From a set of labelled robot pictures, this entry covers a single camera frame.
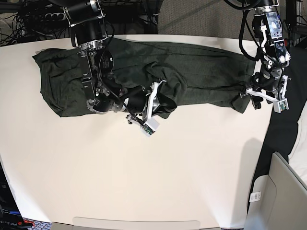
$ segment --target green fabric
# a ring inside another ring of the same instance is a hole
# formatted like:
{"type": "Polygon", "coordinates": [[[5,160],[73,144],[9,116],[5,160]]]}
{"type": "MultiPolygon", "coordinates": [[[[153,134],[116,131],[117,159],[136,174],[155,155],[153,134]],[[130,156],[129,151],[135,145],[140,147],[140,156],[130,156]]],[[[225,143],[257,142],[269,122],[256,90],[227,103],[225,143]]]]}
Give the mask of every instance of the green fabric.
{"type": "MultiPolygon", "coordinates": [[[[177,105],[211,103],[243,113],[249,97],[240,98],[255,63],[232,52],[181,43],[129,42],[114,39],[116,82],[131,88],[165,79],[160,93],[177,105]]],[[[59,116],[90,114],[80,78],[78,49],[48,49],[34,56],[41,69],[41,93],[59,116]]]]}

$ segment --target white table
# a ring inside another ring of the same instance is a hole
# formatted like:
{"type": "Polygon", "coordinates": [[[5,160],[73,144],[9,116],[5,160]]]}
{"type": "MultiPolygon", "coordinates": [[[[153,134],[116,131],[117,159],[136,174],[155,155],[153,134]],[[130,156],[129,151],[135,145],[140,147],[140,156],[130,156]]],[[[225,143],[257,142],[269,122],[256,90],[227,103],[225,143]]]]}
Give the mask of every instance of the white table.
{"type": "MultiPolygon", "coordinates": [[[[117,38],[240,53],[234,39],[117,38]]],[[[255,55],[253,42],[244,46],[255,55]]],[[[0,155],[23,217],[66,224],[84,217],[244,225],[271,105],[255,111],[250,104],[244,114],[210,104],[181,106],[159,119],[151,138],[129,126],[125,114],[60,118],[40,94],[40,70],[32,59],[36,51],[55,47],[70,49],[70,39],[0,48],[0,155]]]]}

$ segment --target white label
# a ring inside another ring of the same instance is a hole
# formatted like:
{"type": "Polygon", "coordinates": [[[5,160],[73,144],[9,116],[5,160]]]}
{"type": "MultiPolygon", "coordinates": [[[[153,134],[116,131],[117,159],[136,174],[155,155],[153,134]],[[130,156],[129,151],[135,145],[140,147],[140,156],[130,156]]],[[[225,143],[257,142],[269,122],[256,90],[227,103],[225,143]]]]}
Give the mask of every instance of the white label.
{"type": "Polygon", "coordinates": [[[250,202],[255,202],[255,201],[260,201],[260,199],[261,199],[261,192],[257,192],[257,193],[252,193],[250,195],[249,201],[250,202]]]}

